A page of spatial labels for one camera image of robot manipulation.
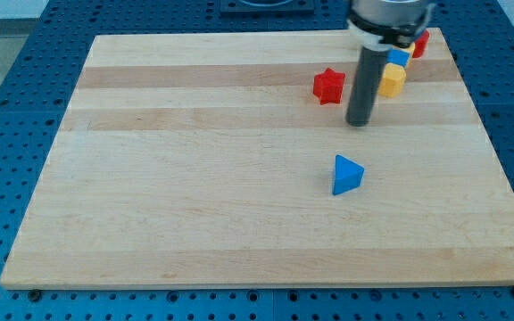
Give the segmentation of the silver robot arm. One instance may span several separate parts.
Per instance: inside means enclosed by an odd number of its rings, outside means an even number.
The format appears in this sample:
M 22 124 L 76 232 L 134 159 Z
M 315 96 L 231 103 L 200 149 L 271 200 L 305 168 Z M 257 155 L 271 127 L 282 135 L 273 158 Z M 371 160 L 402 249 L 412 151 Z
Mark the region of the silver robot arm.
M 361 39 L 361 50 L 345 114 L 349 125 L 369 123 L 389 52 L 395 46 L 409 47 L 428 26 L 434 9 L 429 0 L 351 1 L 348 21 Z

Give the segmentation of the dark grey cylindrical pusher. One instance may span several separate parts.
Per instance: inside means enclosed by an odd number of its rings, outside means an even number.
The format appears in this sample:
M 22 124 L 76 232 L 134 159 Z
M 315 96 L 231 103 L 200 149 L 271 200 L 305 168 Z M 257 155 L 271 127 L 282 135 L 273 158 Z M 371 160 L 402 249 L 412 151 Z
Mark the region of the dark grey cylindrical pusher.
M 387 45 L 377 50 L 367 46 L 361 48 L 345 114 L 349 125 L 364 127 L 369 123 L 389 52 Z

